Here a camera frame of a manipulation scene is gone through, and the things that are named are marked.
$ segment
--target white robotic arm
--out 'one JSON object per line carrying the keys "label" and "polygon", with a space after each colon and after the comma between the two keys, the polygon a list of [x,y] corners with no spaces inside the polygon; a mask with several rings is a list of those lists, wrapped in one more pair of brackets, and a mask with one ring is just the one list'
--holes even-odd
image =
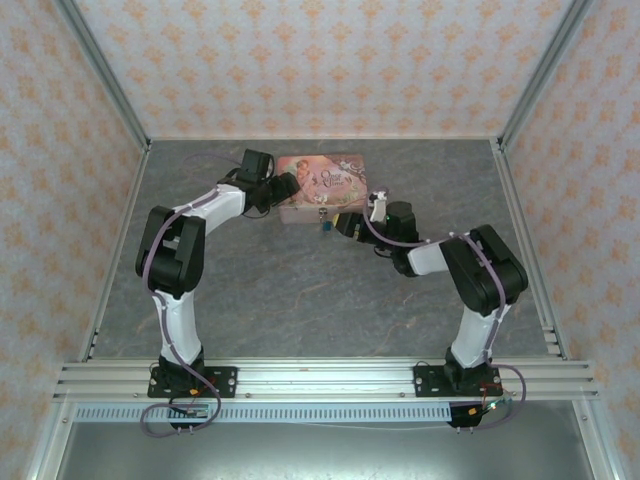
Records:
{"label": "white robotic arm", "polygon": [[386,199],[386,191],[374,192],[369,197],[371,213],[365,209],[362,214],[337,215],[334,226],[345,236],[373,244],[376,251],[390,251],[394,267],[403,275],[450,273],[464,310],[458,335],[445,357],[445,370],[456,391],[475,389],[477,393],[478,375],[486,376],[490,369],[498,328],[528,286],[526,272],[489,225],[465,236],[451,234],[442,242],[420,241],[411,204],[387,205]]}
{"label": "white robotic arm", "polygon": [[[407,258],[416,275],[449,271],[439,243],[416,247]],[[464,306],[458,336],[451,344],[451,353],[461,366],[477,367],[491,357],[495,334],[510,308],[511,305],[504,305],[502,312],[497,307],[489,315],[483,315]]]}
{"label": "white robotic arm", "polygon": [[[149,214],[136,273],[143,277],[147,265],[148,287],[153,292],[162,332],[160,372],[155,372],[158,380],[154,381],[163,383],[156,390],[166,392],[166,396],[197,390],[196,379],[182,365],[199,374],[205,369],[193,305],[194,289],[204,268],[205,237],[252,207],[267,212],[300,188],[290,173],[269,175],[273,163],[271,155],[246,150],[241,167],[207,194],[173,209],[155,207]],[[168,223],[169,218],[175,219],[173,223]],[[154,244],[158,248],[152,253]]]}
{"label": "white robotic arm", "polygon": [[[210,201],[205,201],[209,197],[214,197]],[[245,207],[245,192],[238,187],[232,185],[218,185],[211,192],[202,195],[193,202],[175,207],[176,211],[182,210],[184,207],[190,208],[183,215],[185,217],[197,217],[205,221],[205,236],[209,235],[213,230],[218,228],[227,220],[242,215]],[[173,341],[173,345],[178,355],[187,363],[191,364],[200,354],[202,343],[198,338],[196,330],[196,318],[194,313],[193,298],[194,290],[185,292],[180,298],[175,298],[171,293],[161,290],[156,293],[164,299],[167,317],[167,332],[169,338]],[[162,318],[163,302],[153,297],[153,301],[158,311],[158,318]],[[160,355],[169,362],[179,364],[175,358],[167,338],[162,336],[162,350]]]}

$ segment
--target label on box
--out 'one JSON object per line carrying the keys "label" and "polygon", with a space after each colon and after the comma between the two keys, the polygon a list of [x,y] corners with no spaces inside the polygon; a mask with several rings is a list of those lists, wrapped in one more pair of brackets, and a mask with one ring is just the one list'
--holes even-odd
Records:
{"label": "label on box", "polygon": [[284,223],[318,221],[318,210],[330,214],[360,211],[367,195],[362,155],[302,155],[280,157],[277,173],[292,173],[300,191],[279,207]]}

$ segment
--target wire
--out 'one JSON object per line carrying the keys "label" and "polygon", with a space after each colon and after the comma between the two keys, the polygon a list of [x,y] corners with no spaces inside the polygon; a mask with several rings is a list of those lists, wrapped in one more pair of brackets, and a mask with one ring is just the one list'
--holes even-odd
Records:
{"label": "wire", "polygon": [[[387,187],[374,188],[373,191],[374,192],[383,191],[385,193],[389,193],[389,189]],[[378,231],[371,224],[371,220],[369,220],[369,201],[368,201],[368,198],[369,198],[369,194],[367,194],[367,197],[364,200],[364,205],[362,206],[362,216],[364,217],[364,223],[367,225],[367,228],[373,234],[374,237],[376,237],[381,242],[387,243],[389,245],[393,245],[394,247],[414,248],[414,247],[422,247],[424,245],[429,245],[428,242],[414,242],[414,243],[397,242],[395,240],[391,240],[390,238],[387,238],[387,237],[381,235],[380,233],[378,233]]]}
{"label": "wire", "polygon": [[391,258],[391,254],[383,255],[382,253],[380,253],[380,251],[378,250],[378,247],[373,247],[373,253],[375,253],[380,258]]}
{"label": "wire", "polygon": [[[189,204],[181,208],[180,210],[174,212],[174,214],[171,215],[171,217],[169,217],[162,224],[162,226],[160,227],[160,230],[158,230],[158,233],[156,234],[156,238],[153,240],[151,248],[149,249],[149,254],[147,255],[147,259],[145,261],[144,268],[142,270],[142,284],[144,285],[144,288],[160,304],[160,330],[162,333],[162,338],[164,338],[164,340],[167,342],[167,345],[169,345],[169,349],[171,353],[173,354],[175,359],[178,361],[178,363],[182,366],[182,368],[184,368],[192,376],[200,380],[209,390],[211,390],[211,392],[213,393],[213,395],[217,400],[217,408],[214,411],[214,413],[200,425],[196,425],[195,427],[193,425],[189,425],[190,433],[194,433],[198,430],[202,430],[203,428],[206,428],[213,423],[213,421],[218,417],[218,415],[220,415],[220,410],[222,409],[222,399],[220,398],[220,394],[218,393],[218,390],[213,386],[213,384],[207,378],[200,375],[197,371],[191,368],[191,366],[188,365],[187,362],[185,362],[185,360],[178,353],[178,350],[173,344],[173,339],[169,334],[169,329],[167,325],[167,303],[162,295],[159,295],[149,287],[149,272],[151,271],[151,264],[153,263],[153,259],[156,255],[156,252],[158,251],[158,247],[162,243],[162,237],[164,236],[166,231],[169,229],[169,227],[171,227],[171,225],[178,218],[180,218],[181,215],[188,212],[189,210],[198,208],[201,205],[204,205],[205,203],[210,202],[211,200],[213,200],[218,196],[218,193],[219,193],[218,187],[216,186],[211,191],[211,193],[206,197],[204,197],[202,200],[194,202],[193,204]],[[145,435],[148,435],[153,438],[166,438],[173,435],[180,435],[180,433],[182,432],[181,428],[178,428],[177,430],[171,430],[168,432],[162,432],[162,433],[152,432],[151,430],[149,430],[147,423],[145,422],[145,418],[147,417],[149,412],[151,412],[151,410],[154,410],[156,408],[189,408],[190,406],[191,404],[188,404],[188,403],[181,403],[181,404],[174,404],[169,402],[154,403],[142,411],[142,414],[140,415],[140,428],[142,429]]]}
{"label": "wire", "polygon": [[489,276],[491,276],[491,279],[495,283],[496,288],[498,289],[498,296],[500,297],[500,306],[498,307],[498,312],[496,313],[496,316],[494,318],[494,322],[491,327],[491,332],[487,337],[487,343],[485,344],[485,348],[484,348],[484,362],[491,368],[506,368],[507,370],[511,370],[513,373],[515,373],[518,376],[518,378],[520,379],[520,383],[522,384],[522,396],[520,397],[520,401],[514,407],[514,409],[511,411],[509,415],[507,415],[506,417],[498,421],[490,423],[488,425],[479,425],[473,428],[473,430],[487,430],[489,428],[498,427],[500,425],[507,423],[509,420],[512,420],[516,415],[520,413],[520,411],[524,407],[524,402],[527,399],[527,383],[524,380],[524,375],[522,375],[520,370],[518,370],[513,365],[491,363],[491,358],[489,358],[489,352],[491,351],[491,346],[493,345],[493,341],[495,340],[496,333],[498,331],[498,326],[500,325],[499,319],[502,317],[502,312],[504,312],[504,309],[507,304],[504,286],[502,285],[502,282],[500,282],[500,278],[498,278],[498,274],[493,269],[491,262],[486,257],[484,252],[480,249],[480,247],[478,247],[478,245],[476,245],[475,242],[466,235],[460,235],[459,238],[467,242],[471,247],[471,249],[476,253],[476,255],[478,255],[478,258],[480,258],[480,261],[482,262],[484,267],[487,269],[487,272],[489,272]]}

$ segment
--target purple cable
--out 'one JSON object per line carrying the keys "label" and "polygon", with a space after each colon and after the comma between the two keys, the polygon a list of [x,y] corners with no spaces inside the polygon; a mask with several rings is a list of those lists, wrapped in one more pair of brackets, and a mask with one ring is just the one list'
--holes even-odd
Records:
{"label": "purple cable", "polygon": [[[384,191],[385,193],[389,193],[389,189],[387,187],[378,187],[373,189],[374,192],[377,192],[380,190]],[[371,225],[371,220],[369,220],[369,195],[367,195],[367,198],[364,199],[364,205],[362,206],[362,215],[364,217],[364,223],[365,225],[367,225],[367,228],[369,229],[369,231],[373,233],[373,236],[376,237],[381,242],[387,243],[389,245],[393,245],[394,247],[406,247],[406,248],[422,247],[423,245],[428,245],[427,242],[414,242],[414,243],[396,242],[395,240],[386,238],[382,236],[380,233],[378,233],[376,229],[373,228],[373,225]]]}
{"label": "purple cable", "polygon": [[[520,379],[520,383],[522,384],[522,397],[520,398],[520,401],[514,407],[514,409],[513,409],[513,411],[511,412],[510,415],[507,415],[506,417],[501,418],[500,420],[497,420],[497,421],[495,421],[493,423],[490,423],[488,425],[479,425],[479,426],[477,426],[475,428],[465,428],[465,429],[463,429],[463,430],[469,430],[469,431],[487,430],[489,428],[495,428],[495,427],[498,427],[500,425],[503,425],[503,424],[507,423],[509,420],[513,419],[516,415],[518,415],[520,413],[520,411],[522,410],[522,407],[524,407],[524,402],[527,399],[527,383],[524,380],[524,375],[522,375],[520,370],[518,370],[516,367],[514,367],[512,365],[501,364],[501,363],[491,363],[491,359],[489,358],[489,350],[491,349],[491,346],[493,345],[493,341],[495,340],[495,336],[496,336],[496,333],[498,331],[498,326],[500,325],[500,323],[498,322],[497,319],[502,317],[502,312],[504,311],[504,308],[505,308],[505,306],[507,304],[507,297],[506,297],[506,294],[505,294],[505,291],[504,291],[504,287],[502,286],[502,283],[500,282],[500,279],[498,278],[498,274],[493,269],[493,266],[491,265],[491,262],[489,262],[489,259],[486,257],[486,255],[484,254],[482,249],[480,247],[478,247],[478,245],[476,245],[475,242],[473,240],[471,240],[466,235],[459,235],[459,238],[461,238],[465,242],[467,242],[469,244],[469,246],[471,247],[471,249],[476,253],[476,255],[478,255],[478,257],[480,258],[480,261],[482,262],[484,267],[489,272],[489,275],[491,276],[491,279],[496,284],[496,288],[498,289],[498,296],[500,297],[500,307],[498,308],[498,312],[496,314],[496,320],[493,322],[493,325],[491,326],[491,332],[489,332],[489,337],[487,338],[487,343],[486,343],[485,348],[484,348],[484,361],[489,367],[492,367],[492,368],[506,368],[507,370],[511,370],[513,373],[515,373],[518,376],[518,378]],[[467,402],[456,403],[455,405],[456,406],[464,406],[465,404],[467,404]]]}
{"label": "purple cable", "polygon": [[[205,422],[201,423],[200,425],[197,425],[195,427],[189,426],[190,433],[194,433],[198,430],[202,430],[203,428],[206,428],[209,425],[211,425],[211,423],[220,414],[220,410],[222,409],[222,400],[220,398],[220,394],[218,393],[216,388],[211,384],[211,382],[207,380],[205,377],[203,377],[202,375],[200,375],[198,372],[196,372],[193,368],[191,368],[187,364],[187,362],[185,362],[184,359],[180,356],[176,347],[173,346],[173,340],[171,339],[171,336],[169,334],[169,329],[167,327],[167,304],[161,295],[158,295],[155,291],[149,288],[149,272],[151,270],[151,264],[153,263],[153,258],[156,255],[156,251],[158,250],[158,247],[162,242],[162,237],[164,236],[165,232],[169,229],[169,227],[171,227],[171,224],[173,224],[173,222],[175,222],[182,214],[194,208],[198,208],[201,205],[204,205],[205,203],[216,198],[217,196],[218,196],[218,188],[216,187],[214,190],[212,190],[210,195],[207,195],[202,200],[199,200],[198,202],[195,202],[193,204],[187,204],[187,206],[181,208],[180,210],[176,211],[173,215],[171,215],[171,217],[169,217],[167,221],[165,221],[162,224],[162,227],[160,227],[160,230],[158,230],[158,234],[156,235],[156,238],[153,240],[153,244],[151,245],[151,249],[149,249],[149,254],[147,255],[147,259],[144,264],[144,269],[142,270],[142,283],[145,289],[151,294],[152,297],[156,298],[160,302],[160,305],[161,305],[160,330],[162,331],[162,337],[167,341],[167,344],[169,345],[169,349],[171,350],[171,353],[176,358],[176,360],[178,360],[178,363],[180,364],[180,366],[182,366],[182,368],[184,368],[187,372],[189,372],[195,378],[200,380],[209,390],[211,390],[213,395],[216,397],[216,400],[218,401],[218,407],[216,408],[216,411],[213,413],[213,415],[211,415],[211,417],[209,417]],[[173,404],[168,402],[154,403],[153,405],[150,405],[147,408],[145,408],[144,411],[142,412],[142,415],[140,415],[140,428],[145,433],[145,435],[148,435],[154,438],[166,438],[172,435],[180,435],[182,431],[182,429],[180,428],[178,428],[178,430],[172,430],[164,433],[152,432],[147,428],[147,424],[144,421],[144,419],[149,414],[149,412],[154,408],[188,409],[188,408],[191,408],[192,406],[193,405],[191,403],[173,403]]]}

